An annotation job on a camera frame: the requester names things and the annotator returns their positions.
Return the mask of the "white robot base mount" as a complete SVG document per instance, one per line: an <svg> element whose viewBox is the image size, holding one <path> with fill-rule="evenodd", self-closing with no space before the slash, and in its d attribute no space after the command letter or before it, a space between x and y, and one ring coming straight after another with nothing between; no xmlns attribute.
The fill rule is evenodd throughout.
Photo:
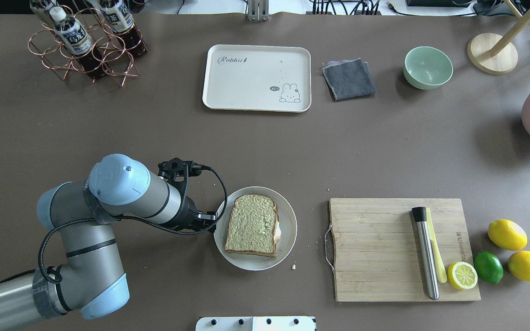
<svg viewBox="0 0 530 331"><path fill-rule="evenodd" d="M196 331L316 331L311 316L233 316L198 319Z"/></svg>

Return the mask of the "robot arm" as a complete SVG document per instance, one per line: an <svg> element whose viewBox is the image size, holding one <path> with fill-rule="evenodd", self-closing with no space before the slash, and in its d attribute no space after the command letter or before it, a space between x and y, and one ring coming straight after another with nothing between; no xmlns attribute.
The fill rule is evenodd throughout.
<svg viewBox="0 0 530 331"><path fill-rule="evenodd" d="M186 196L187 180L211 167L172 159L158 174L123 154L110 154L87 179L44 193L36 206L48 230L38 268L0 281L0 331L80 311L101 318L130 299L112 225L137 220L180 235L213 231L219 216Z"/></svg>

